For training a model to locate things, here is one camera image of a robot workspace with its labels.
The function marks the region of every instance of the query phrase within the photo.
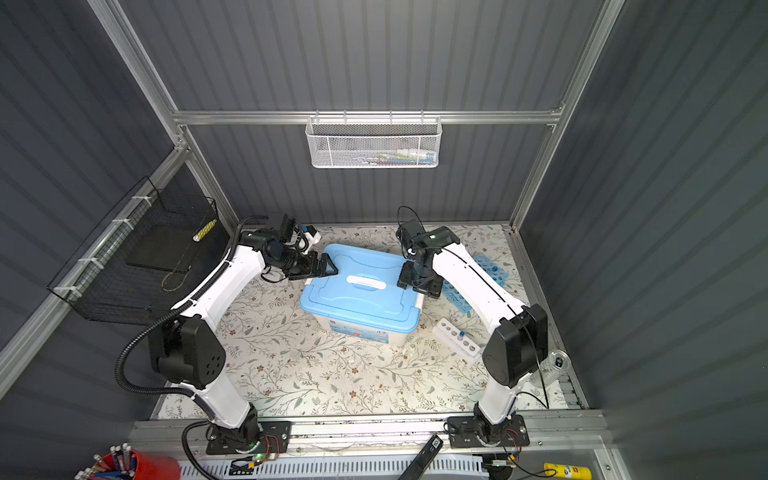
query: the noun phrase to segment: white handle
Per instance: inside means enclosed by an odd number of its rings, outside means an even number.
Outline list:
[[[347,282],[357,283],[358,285],[371,286],[379,290],[386,288],[386,283],[381,280],[374,280],[373,278],[365,278],[364,276],[350,275],[346,278]]]

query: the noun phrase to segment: black remote control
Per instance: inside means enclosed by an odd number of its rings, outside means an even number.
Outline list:
[[[436,434],[433,435],[429,442],[424,445],[422,451],[413,459],[411,465],[408,465],[408,468],[400,475],[399,480],[419,480],[441,448],[442,440]]]

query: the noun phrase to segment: box label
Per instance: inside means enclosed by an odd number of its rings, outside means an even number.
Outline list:
[[[389,332],[384,330],[367,329],[364,326],[341,325],[330,321],[331,330],[344,335],[357,336],[361,339],[373,340],[379,343],[389,343]]]

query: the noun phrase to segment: red pen holder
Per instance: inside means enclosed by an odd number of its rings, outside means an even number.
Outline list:
[[[176,460],[135,450],[132,452],[136,457],[136,475],[134,480],[179,480],[181,478],[181,469],[179,468],[179,462]],[[104,457],[104,463],[109,465],[110,468],[116,469],[112,462],[112,455],[107,454]]]

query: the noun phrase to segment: corrugated wall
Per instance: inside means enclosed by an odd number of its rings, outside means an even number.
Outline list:
[[[522,227],[634,478],[764,474],[766,18],[628,2]]]
[[[172,144],[86,2],[0,2],[0,346]],[[112,379],[135,327],[68,316],[0,400],[0,477],[72,478],[154,400]],[[147,350],[128,374],[155,382]]]
[[[304,127],[194,126],[243,218],[268,211],[303,222],[394,222],[409,205],[424,221],[509,221],[545,125],[446,125],[437,168],[311,166]]]
[[[181,110],[548,110],[600,0],[122,2]],[[508,221],[544,126],[446,126],[440,165],[316,170],[302,127],[192,127],[240,216]]]

